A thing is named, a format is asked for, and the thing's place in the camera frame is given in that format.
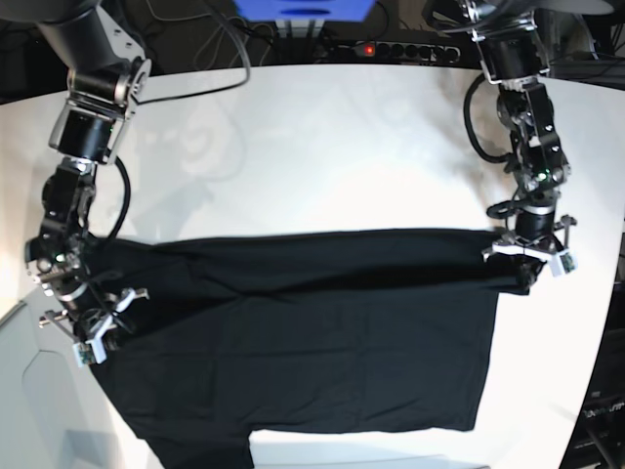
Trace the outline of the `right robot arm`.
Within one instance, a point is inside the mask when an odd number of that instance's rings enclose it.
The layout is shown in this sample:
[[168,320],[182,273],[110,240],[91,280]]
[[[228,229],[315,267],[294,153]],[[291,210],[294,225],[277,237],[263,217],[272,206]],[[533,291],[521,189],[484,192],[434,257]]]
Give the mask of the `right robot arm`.
[[130,331],[121,313],[143,290],[106,293],[87,266],[85,256],[105,245],[89,230],[99,167],[115,166],[131,190],[117,151],[151,73],[151,61],[140,44],[98,1],[86,1],[38,28],[68,67],[62,111],[49,146],[62,156],[42,191],[44,215],[36,237],[24,247],[29,275],[62,306],[47,312],[44,322],[67,335],[80,364],[106,358],[105,337],[115,327]]

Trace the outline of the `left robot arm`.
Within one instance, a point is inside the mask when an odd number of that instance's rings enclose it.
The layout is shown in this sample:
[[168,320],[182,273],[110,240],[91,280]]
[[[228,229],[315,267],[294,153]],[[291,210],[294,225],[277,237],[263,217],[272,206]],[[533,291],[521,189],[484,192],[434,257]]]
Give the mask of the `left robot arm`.
[[[570,165],[551,99],[540,80],[550,68],[534,19],[537,7],[535,1],[455,1],[451,8],[440,8],[429,1],[423,10],[435,31],[467,33],[477,46],[482,72],[465,95],[465,128],[479,157],[503,165],[517,184],[510,199],[486,210],[489,218],[504,221],[505,229],[482,256],[512,258],[527,283],[534,283],[543,267],[555,277],[577,268],[567,235],[577,222],[556,215]],[[497,86],[497,115],[510,133],[512,148],[502,155],[484,150],[471,118],[473,96],[484,82]]]

